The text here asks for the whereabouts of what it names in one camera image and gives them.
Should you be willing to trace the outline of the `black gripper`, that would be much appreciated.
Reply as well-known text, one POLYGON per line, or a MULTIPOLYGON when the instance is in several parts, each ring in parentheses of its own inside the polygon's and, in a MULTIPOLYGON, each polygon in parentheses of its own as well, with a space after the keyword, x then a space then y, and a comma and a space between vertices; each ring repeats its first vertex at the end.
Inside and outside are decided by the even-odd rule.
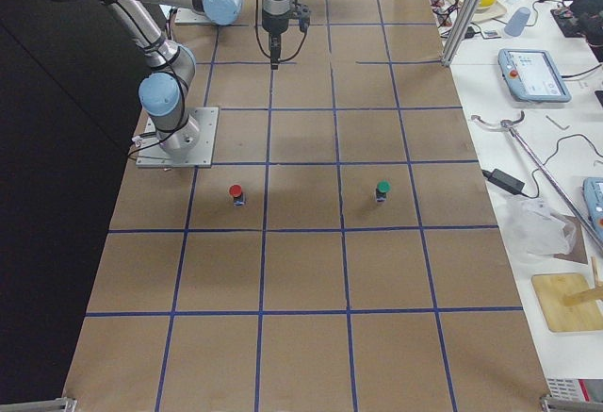
POLYGON ((282 53, 282 35, 288 30, 288 20, 274 15, 263 15, 262 26, 269 34, 269 59, 272 71, 278 70, 282 53))

